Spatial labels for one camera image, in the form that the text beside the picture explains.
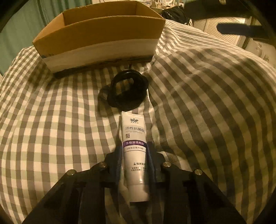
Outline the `white toothpaste tube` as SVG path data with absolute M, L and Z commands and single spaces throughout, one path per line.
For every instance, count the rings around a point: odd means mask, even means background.
M 124 171 L 131 203 L 149 201 L 144 116 L 122 112 Z

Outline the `black jacket on chair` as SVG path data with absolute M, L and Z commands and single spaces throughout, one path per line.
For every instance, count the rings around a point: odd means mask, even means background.
M 160 15 L 167 20 L 172 20 L 184 25 L 189 25 L 190 18 L 187 17 L 184 13 L 183 6 L 175 6 L 164 9 L 160 12 Z

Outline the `brown cardboard box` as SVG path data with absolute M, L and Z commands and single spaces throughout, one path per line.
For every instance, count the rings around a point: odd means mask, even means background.
M 165 19 L 138 1 L 110 1 L 68 9 L 33 40 L 52 73 L 84 67 L 147 63 Z

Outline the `grey checked bed cover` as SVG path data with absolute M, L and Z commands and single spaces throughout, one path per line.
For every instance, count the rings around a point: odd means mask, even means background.
M 113 78 L 148 80 L 140 106 L 109 106 Z M 152 61 L 59 78 L 34 47 L 1 78 L 1 207 L 22 223 L 70 170 L 145 142 L 184 170 L 201 169 L 247 223 L 275 189 L 275 68 L 196 28 L 167 21 Z

